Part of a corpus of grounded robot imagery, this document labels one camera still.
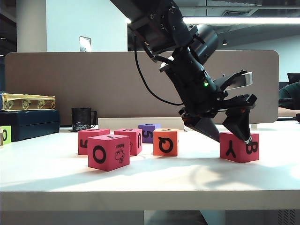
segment white wall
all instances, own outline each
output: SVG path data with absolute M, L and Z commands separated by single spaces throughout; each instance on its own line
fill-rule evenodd
M 92 51 L 127 51 L 125 16 L 109 0 L 46 0 L 47 51 L 77 52 L 79 36 Z
M 279 54 L 279 81 L 288 81 L 287 73 L 300 73 L 300 35 L 224 48 L 275 50 Z
M 17 51 L 46 52 L 46 0 L 16 0 Z

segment beige partition panel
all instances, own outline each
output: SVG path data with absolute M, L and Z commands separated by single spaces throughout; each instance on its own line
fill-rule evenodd
M 160 63 L 138 53 L 150 88 L 160 97 L 180 103 L 172 82 L 159 72 Z M 230 96 L 255 94 L 251 123 L 273 122 L 278 106 L 278 54 L 275 51 L 216 51 L 205 64 L 215 79 L 241 68 L 253 72 L 254 84 L 230 91 Z M 71 124 L 71 107 L 89 106 L 99 117 L 179 117 L 181 106 L 155 99 L 144 87 L 133 52 L 10 53 L 5 59 L 9 93 L 56 96 L 61 123 Z M 224 120 L 224 115 L 216 119 Z

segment mug handle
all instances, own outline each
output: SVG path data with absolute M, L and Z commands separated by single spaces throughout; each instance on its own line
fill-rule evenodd
M 94 116 L 93 116 L 93 126 L 91 125 L 91 127 L 90 128 L 94 128 L 95 126 L 96 126 L 96 120 L 97 120 L 97 111 L 95 111 L 95 110 L 91 110 L 91 112 L 90 112 L 90 116 L 92 117 L 92 112 L 94 112 Z

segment ceiling light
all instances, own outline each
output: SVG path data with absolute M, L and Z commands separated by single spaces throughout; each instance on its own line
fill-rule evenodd
M 129 18 L 126 18 L 126 23 L 131 23 L 131 20 Z
M 300 24 L 299 17 L 184 17 L 186 24 Z

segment white table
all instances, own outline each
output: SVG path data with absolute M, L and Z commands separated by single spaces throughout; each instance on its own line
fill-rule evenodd
M 153 145 L 143 144 L 130 165 L 111 172 L 89 168 L 68 129 L 13 142 L 0 149 L 1 210 L 300 209 L 300 124 L 252 132 L 260 134 L 259 161 L 220 159 L 218 142 L 188 130 L 177 157 L 153 156 Z

